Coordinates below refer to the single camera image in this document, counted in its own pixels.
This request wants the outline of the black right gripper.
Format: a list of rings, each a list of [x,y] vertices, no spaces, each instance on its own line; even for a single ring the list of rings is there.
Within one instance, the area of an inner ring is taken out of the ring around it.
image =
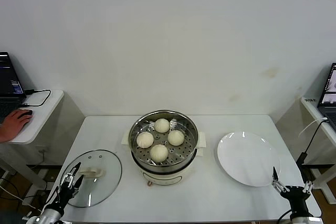
[[[289,201],[291,215],[311,215],[308,210],[306,200],[310,197],[313,189],[314,179],[311,176],[310,170],[301,169],[302,180],[304,187],[301,186],[285,186],[278,178],[276,168],[273,167],[272,186],[278,193],[283,193],[283,198]]]

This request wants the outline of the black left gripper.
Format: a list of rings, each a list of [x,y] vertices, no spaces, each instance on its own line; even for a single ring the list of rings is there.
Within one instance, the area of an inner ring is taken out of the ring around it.
[[[55,209],[64,210],[69,200],[74,198],[74,196],[78,192],[79,187],[82,184],[84,175],[80,175],[80,177],[75,182],[74,178],[80,166],[81,162],[78,162],[74,167],[70,169],[69,172],[65,172],[63,174],[60,182],[60,192],[54,200]]]

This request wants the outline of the person's bare hand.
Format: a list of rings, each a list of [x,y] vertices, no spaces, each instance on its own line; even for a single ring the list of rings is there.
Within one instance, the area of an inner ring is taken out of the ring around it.
[[[1,143],[13,140],[29,123],[33,116],[32,110],[15,110],[11,112],[1,124]]]

